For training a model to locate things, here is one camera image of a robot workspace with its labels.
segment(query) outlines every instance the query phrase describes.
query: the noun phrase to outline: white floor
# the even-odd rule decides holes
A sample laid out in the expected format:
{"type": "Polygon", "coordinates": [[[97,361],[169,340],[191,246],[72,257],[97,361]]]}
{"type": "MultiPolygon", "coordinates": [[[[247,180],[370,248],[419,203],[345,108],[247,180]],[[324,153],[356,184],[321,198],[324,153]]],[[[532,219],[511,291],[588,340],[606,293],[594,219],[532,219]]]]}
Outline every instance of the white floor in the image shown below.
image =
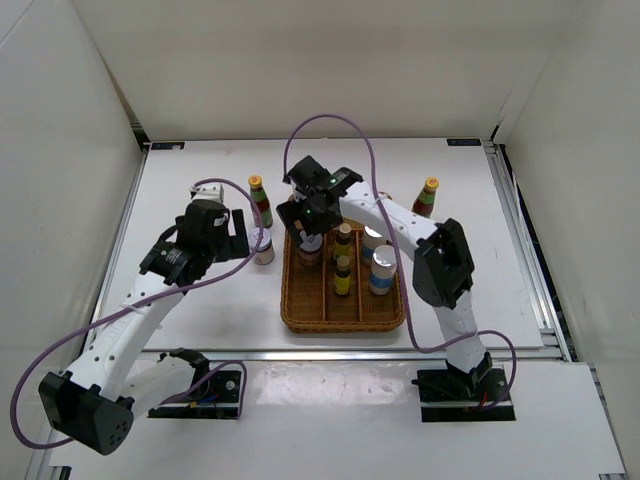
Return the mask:
{"type": "Polygon", "coordinates": [[[134,423],[108,457],[71,444],[71,480],[598,480],[623,472],[585,365],[520,362],[515,422],[423,424],[424,364],[250,362],[239,421],[134,423]]]}
{"type": "MultiPolygon", "coordinates": [[[[483,147],[449,147],[445,139],[374,140],[378,185],[395,201],[411,205],[428,176],[440,179],[433,217],[454,218],[464,227],[476,265],[473,307],[480,329],[497,329],[519,348],[542,346],[530,294],[520,273],[511,237],[495,190],[483,147]]],[[[184,150],[149,153],[129,226],[117,262],[104,312],[115,311],[128,292],[138,264],[157,236],[184,213],[188,188],[195,181],[223,177],[248,188],[252,174],[263,177],[275,206],[285,201],[290,187],[281,183],[284,142],[187,142],[184,150]]],[[[370,176],[367,150],[361,140],[294,141],[289,166],[310,154],[330,171],[347,166],[370,176]]],[[[246,200],[225,189],[225,204],[245,211],[246,200]]],[[[271,229],[276,261],[248,265],[231,279],[191,292],[163,322],[149,349],[186,347],[198,350],[408,349],[403,325],[387,334],[294,335],[280,318],[280,285],[284,227],[278,218],[271,229]]],[[[236,262],[214,265],[212,278],[236,262]]],[[[411,283],[411,263],[405,257],[411,283]]],[[[417,335],[423,345],[442,341],[432,309],[411,290],[417,335]]],[[[500,339],[485,337],[488,346],[503,348],[500,339]]]]}

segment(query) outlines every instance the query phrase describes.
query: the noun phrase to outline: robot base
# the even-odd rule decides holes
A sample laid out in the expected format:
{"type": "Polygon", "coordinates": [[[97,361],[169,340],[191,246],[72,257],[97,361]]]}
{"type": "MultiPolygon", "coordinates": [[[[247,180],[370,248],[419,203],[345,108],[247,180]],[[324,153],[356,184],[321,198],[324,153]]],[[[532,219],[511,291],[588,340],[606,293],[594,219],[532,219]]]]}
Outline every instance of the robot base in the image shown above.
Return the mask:
{"type": "Polygon", "coordinates": [[[209,379],[208,388],[199,398],[153,408],[149,410],[149,418],[232,420],[238,416],[241,384],[241,372],[217,372],[209,379]]]}
{"type": "Polygon", "coordinates": [[[501,368],[492,368],[468,398],[460,395],[446,369],[418,370],[417,380],[411,383],[418,387],[424,423],[505,422],[516,419],[510,395],[489,410],[478,408],[481,404],[493,403],[506,388],[507,379],[501,368]]]}

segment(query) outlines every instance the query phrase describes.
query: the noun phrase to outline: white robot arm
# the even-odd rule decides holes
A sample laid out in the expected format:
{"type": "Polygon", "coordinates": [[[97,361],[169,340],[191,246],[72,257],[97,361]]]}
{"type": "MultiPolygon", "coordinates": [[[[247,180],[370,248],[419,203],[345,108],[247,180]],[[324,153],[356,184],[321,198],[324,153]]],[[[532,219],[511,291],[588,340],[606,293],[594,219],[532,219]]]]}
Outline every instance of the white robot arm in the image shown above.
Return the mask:
{"type": "MultiPolygon", "coordinates": [[[[371,186],[352,170],[343,167],[331,174],[307,156],[287,177],[294,185],[294,200],[279,205],[277,211],[295,242],[301,242],[299,225],[307,234],[322,234],[343,218],[391,239],[371,186]]],[[[473,335],[477,332],[470,292],[474,265],[462,227],[454,220],[439,224],[415,215],[388,198],[379,201],[398,247],[414,262],[413,288],[434,308],[445,341],[470,335],[446,349],[452,383],[470,395],[491,370],[492,361],[480,338],[473,335]]]]}
{"type": "MultiPolygon", "coordinates": [[[[436,222],[411,213],[406,208],[388,198],[380,200],[391,220],[396,233],[398,246],[413,260],[418,242],[436,235],[436,222]]],[[[387,240],[391,240],[382,213],[378,207],[371,186],[367,182],[358,182],[347,189],[347,194],[339,199],[340,212],[350,218],[373,228],[387,240]]],[[[456,301],[454,308],[434,307],[444,340],[449,341],[478,330],[471,308],[471,292],[465,290],[456,301]]],[[[462,372],[468,373],[485,358],[486,348],[480,337],[471,337],[447,347],[447,361],[462,372]]]]}
{"type": "MultiPolygon", "coordinates": [[[[131,311],[105,326],[64,373],[48,373],[39,385],[51,426],[103,455],[124,441],[134,418],[188,390],[209,372],[202,354],[177,349],[163,354],[156,366],[128,377],[153,332],[184,294],[151,297],[192,285],[214,262],[249,254],[242,211],[224,207],[221,185],[207,185],[192,195],[185,215],[160,236],[140,264],[122,305],[131,311]],[[235,236],[228,231],[231,218],[235,236]],[[169,241],[174,233],[176,240],[169,241]]],[[[195,398],[200,390],[193,393],[195,398]]]]}

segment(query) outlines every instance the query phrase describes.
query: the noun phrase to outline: small bottle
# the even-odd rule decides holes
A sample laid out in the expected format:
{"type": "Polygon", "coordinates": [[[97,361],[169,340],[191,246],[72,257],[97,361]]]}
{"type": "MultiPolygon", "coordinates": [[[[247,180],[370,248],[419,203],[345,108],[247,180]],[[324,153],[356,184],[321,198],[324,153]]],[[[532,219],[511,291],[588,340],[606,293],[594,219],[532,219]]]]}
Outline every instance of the small bottle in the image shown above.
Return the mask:
{"type": "Polygon", "coordinates": [[[349,256],[351,251],[351,225],[343,223],[338,229],[336,235],[336,245],[333,250],[333,259],[338,260],[338,257],[349,256]]]}
{"type": "Polygon", "coordinates": [[[387,294],[391,290],[397,268],[396,254],[391,245],[380,245],[376,248],[371,262],[369,290],[375,295],[387,294]]]}
{"type": "Polygon", "coordinates": [[[349,295],[351,289],[351,260],[345,255],[340,255],[337,260],[336,273],[333,276],[333,291],[339,297],[349,295]]]}
{"type": "Polygon", "coordinates": [[[421,217],[429,218],[433,212],[433,204],[436,199],[436,190],[440,186],[440,182],[436,177],[429,177],[424,182],[424,188],[413,202],[411,211],[421,217]]]}
{"type": "Polygon", "coordinates": [[[380,245],[384,245],[386,240],[382,238],[378,232],[369,227],[364,227],[364,234],[362,235],[362,245],[360,245],[360,252],[362,254],[362,263],[365,265],[371,265],[371,257],[373,257],[373,251],[380,245]]]}
{"type": "Polygon", "coordinates": [[[322,235],[307,235],[300,232],[302,244],[298,247],[298,258],[305,267],[314,267],[322,257],[322,235]]]}
{"type": "MultiPolygon", "coordinates": [[[[260,229],[254,228],[251,230],[251,236],[249,237],[249,247],[253,250],[258,243],[258,237],[260,236],[260,229]]],[[[269,230],[262,230],[262,241],[256,254],[253,256],[254,263],[258,265],[268,265],[273,262],[276,257],[276,252],[273,249],[273,242],[271,241],[271,234],[269,230]]]]}
{"type": "MultiPolygon", "coordinates": [[[[269,203],[267,192],[265,192],[262,187],[262,177],[260,175],[251,175],[249,177],[249,188],[251,198],[258,204],[258,209],[262,216],[262,226],[264,228],[271,228],[273,225],[273,215],[271,215],[271,204],[269,203]]],[[[253,210],[251,210],[251,212],[253,213],[253,221],[256,227],[260,226],[255,212],[253,210]]]]}

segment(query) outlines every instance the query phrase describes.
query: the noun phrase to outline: woven tray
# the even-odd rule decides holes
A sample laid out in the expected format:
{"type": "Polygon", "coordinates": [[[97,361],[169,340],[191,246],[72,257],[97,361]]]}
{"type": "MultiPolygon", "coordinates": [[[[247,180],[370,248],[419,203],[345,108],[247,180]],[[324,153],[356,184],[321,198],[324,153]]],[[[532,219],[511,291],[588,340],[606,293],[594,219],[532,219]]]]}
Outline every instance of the woven tray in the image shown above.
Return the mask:
{"type": "Polygon", "coordinates": [[[360,261],[364,228],[357,222],[345,221],[352,227],[348,297],[338,297],[333,292],[335,231],[325,235],[322,260],[315,267],[301,265],[289,234],[285,237],[280,313],[294,333],[389,332],[404,322],[397,275],[388,294],[371,293],[371,269],[360,261]]]}

